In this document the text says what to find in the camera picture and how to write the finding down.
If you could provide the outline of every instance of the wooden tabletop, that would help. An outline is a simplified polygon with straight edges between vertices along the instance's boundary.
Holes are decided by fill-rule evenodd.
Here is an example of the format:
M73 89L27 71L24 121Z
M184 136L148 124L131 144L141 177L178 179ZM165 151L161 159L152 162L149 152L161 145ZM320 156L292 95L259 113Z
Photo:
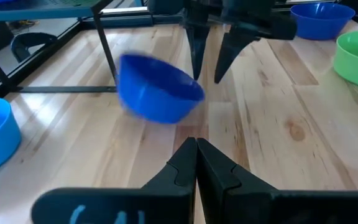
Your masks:
M116 61L141 50L191 74L179 26L106 32ZM178 125L135 118L111 93L8 95L23 140L0 167L0 224L31 223L34 200L57 187L141 187L188 136L209 139L278 189L358 190L358 86L333 70L335 41L262 39L216 85L222 37L223 28L213 27L199 79L206 100ZM109 82L98 35L89 30L24 84ZM196 223L203 223L199 197L196 204Z

